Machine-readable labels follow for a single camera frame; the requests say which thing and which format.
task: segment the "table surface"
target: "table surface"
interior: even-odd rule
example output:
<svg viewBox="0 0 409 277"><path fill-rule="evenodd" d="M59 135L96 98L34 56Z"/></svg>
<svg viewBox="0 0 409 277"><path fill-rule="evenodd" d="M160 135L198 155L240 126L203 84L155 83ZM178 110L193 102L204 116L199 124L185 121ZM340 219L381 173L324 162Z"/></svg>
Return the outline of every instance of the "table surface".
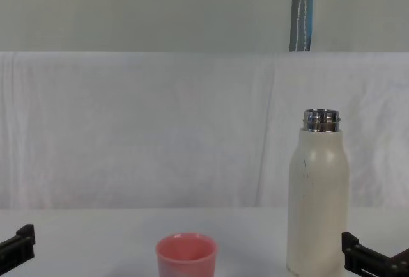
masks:
<svg viewBox="0 0 409 277"><path fill-rule="evenodd" d="M216 277L285 277L286 215L266 208L0 210L0 240L35 226L35 259L9 277L158 276L155 245L176 232L218 242ZM409 248L409 210L351 209L349 220L348 230L369 248L390 257Z"/></svg>

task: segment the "white cloth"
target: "white cloth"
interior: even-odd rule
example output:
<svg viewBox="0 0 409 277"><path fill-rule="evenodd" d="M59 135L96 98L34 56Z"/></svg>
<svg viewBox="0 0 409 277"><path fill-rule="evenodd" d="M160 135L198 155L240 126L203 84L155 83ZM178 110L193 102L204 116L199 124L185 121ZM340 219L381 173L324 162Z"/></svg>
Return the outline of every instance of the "white cloth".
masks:
<svg viewBox="0 0 409 277"><path fill-rule="evenodd" d="M272 60L3 54L0 206L254 205Z"/></svg>
<svg viewBox="0 0 409 277"><path fill-rule="evenodd" d="M287 203L304 109L341 112L351 204L409 205L409 56L0 54L0 206Z"/></svg>
<svg viewBox="0 0 409 277"><path fill-rule="evenodd" d="M287 51L291 0L0 0L0 51Z"/></svg>
<svg viewBox="0 0 409 277"><path fill-rule="evenodd" d="M314 0L312 51L409 51L407 0Z"/></svg>

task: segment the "metal bottle cap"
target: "metal bottle cap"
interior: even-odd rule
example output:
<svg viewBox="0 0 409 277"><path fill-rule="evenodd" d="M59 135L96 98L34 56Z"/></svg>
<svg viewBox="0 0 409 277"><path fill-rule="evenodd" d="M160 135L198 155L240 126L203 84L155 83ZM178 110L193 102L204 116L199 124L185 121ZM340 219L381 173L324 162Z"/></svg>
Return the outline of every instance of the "metal bottle cap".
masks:
<svg viewBox="0 0 409 277"><path fill-rule="evenodd" d="M339 111L333 109L308 109L304 112L303 130L311 132L337 132Z"/></svg>

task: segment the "bottle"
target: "bottle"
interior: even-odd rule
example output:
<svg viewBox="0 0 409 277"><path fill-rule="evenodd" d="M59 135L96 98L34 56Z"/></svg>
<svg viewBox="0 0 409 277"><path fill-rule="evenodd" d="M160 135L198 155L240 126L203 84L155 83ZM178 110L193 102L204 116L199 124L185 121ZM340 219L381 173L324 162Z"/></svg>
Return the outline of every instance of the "bottle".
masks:
<svg viewBox="0 0 409 277"><path fill-rule="evenodd" d="M339 112L308 109L289 166L288 277L340 277L349 167Z"/></svg>

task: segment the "cup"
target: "cup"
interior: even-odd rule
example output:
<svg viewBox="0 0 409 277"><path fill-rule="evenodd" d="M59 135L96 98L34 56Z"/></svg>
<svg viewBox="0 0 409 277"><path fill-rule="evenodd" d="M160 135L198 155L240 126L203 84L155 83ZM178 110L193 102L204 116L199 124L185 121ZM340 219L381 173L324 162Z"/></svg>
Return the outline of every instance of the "cup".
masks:
<svg viewBox="0 0 409 277"><path fill-rule="evenodd" d="M213 277L216 242L198 233L179 233L156 245L160 277Z"/></svg>

